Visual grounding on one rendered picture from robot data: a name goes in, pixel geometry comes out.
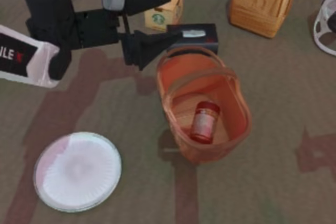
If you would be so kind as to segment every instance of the small box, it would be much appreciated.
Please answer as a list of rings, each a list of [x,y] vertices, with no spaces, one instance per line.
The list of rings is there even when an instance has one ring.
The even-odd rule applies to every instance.
[[[267,38],[274,38],[293,0],[231,0],[230,22]]]
[[[166,31],[166,26],[178,24],[182,17],[183,0],[171,0],[145,12],[145,25],[159,31]]]
[[[183,38],[168,48],[167,51],[176,47],[200,46],[218,54],[218,37],[215,24],[168,25],[167,31],[183,32]]]

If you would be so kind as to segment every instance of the black box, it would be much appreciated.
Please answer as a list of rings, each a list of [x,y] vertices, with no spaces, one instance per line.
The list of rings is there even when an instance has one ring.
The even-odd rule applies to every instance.
[[[199,33],[199,31],[203,31],[202,37],[190,37],[192,36],[192,34],[190,33],[188,36],[187,35],[188,31],[192,30],[198,31],[197,33]],[[173,44],[170,48],[168,48],[167,51],[176,47],[201,46],[211,50],[215,54],[218,54],[218,37],[215,24],[167,25],[167,32],[170,31],[182,31],[183,38],[178,40],[175,44]]]

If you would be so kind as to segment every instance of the orange basket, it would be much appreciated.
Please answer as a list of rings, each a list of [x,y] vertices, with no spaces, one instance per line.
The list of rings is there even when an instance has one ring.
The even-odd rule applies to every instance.
[[[231,69],[210,50],[180,47],[157,67],[164,112],[183,156],[194,164],[217,161],[233,150],[251,129],[251,116]],[[190,139],[196,106],[212,101],[221,108],[212,144]]]

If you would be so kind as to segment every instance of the white plate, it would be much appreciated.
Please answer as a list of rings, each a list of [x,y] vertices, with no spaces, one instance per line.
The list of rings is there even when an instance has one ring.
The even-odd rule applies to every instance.
[[[105,137],[78,132],[53,142],[35,165],[34,185],[49,207],[79,212],[97,206],[114,191],[121,158]]]

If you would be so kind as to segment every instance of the red bottle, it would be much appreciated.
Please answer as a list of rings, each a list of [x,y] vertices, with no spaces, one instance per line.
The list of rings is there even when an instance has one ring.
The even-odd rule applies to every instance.
[[[220,107],[209,101],[200,102],[196,107],[190,138],[201,144],[212,144]]]

